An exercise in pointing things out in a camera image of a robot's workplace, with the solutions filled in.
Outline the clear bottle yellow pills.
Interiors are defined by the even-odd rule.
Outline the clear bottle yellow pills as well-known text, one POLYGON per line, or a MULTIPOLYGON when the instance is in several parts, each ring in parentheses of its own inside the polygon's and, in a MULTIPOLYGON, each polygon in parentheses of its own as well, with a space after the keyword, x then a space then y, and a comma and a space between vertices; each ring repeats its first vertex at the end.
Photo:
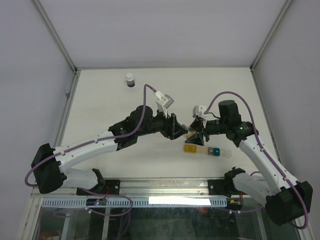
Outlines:
POLYGON ((184 134, 184 137, 185 137, 186 139, 191 138, 191 137, 194 136, 194 135, 196 134, 196 132, 197 132, 194 128, 192 128, 192 127, 189 126, 189 125, 183 124, 182 126, 183 126, 183 128, 187 131, 187 133, 184 134))

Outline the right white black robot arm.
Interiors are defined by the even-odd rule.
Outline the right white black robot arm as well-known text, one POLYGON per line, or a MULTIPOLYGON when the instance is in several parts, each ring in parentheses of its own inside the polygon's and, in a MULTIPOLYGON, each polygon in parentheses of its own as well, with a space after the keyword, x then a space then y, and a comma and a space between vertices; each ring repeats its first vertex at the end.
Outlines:
POLYGON ((278 226, 310 212, 313 188, 300 182, 263 144, 253 122, 242 121, 234 100, 218 103, 219 118, 208 120, 208 109, 197 105, 192 110, 194 121, 190 125, 195 133, 185 142, 203 146, 211 135, 224 134, 255 165, 263 179, 252 177, 241 168, 233 168, 224 175, 224 195, 244 192, 259 202, 268 217, 278 226))

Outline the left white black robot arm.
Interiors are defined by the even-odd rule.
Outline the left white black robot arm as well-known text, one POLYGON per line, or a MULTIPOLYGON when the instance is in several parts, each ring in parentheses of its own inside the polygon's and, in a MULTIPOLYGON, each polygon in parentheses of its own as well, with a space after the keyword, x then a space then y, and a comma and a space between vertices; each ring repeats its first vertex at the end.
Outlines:
POLYGON ((31 163, 36 186, 41 194, 52 193, 59 188, 81 188, 100 194, 105 188, 105 179, 97 168, 75 169, 74 166, 96 156, 113 153, 137 143, 141 136, 161 133, 175 140, 187 133, 178 123, 177 116, 156 115, 149 106, 138 106, 124 120, 110 126, 108 130, 82 143, 51 147, 41 145, 31 163))

